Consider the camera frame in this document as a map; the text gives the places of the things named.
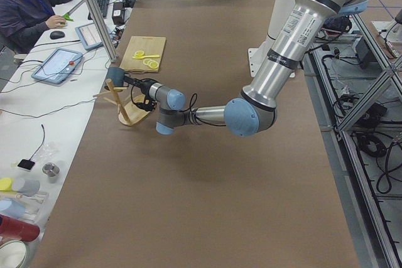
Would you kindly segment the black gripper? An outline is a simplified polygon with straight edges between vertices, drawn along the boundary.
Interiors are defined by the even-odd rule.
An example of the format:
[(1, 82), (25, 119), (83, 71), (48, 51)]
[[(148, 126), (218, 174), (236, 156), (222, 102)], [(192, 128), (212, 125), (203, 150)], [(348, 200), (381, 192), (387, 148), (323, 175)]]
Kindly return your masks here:
[(137, 79), (125, 75), (123, 80), (129, 85), (139, 88), (143, 94), (148, 94), (151, 86), (154, 84), (154, 80), (151, 78)]

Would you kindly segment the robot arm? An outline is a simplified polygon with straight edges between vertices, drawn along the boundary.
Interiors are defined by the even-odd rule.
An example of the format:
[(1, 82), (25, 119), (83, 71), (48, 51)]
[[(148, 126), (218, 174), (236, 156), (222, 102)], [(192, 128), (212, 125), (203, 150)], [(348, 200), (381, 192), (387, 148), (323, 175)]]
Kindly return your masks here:
[(265, 56), (255, 77), (239, 96), (226, 105), (184, 108), (183, 93), (156, 80), (124, 77), (137, 87), (150, 106), (159, 104), (156, 130), (170, 135), (187, 124), (226, 126), (233, 134), (251, 136), (270, 128), (276, 120), (276, 97), (296, 70), (324, 22), (336, 15), (360, 13), (368, 0), (275, 0), (273, 16), (281, 16), (273, 44), (263, 43)]

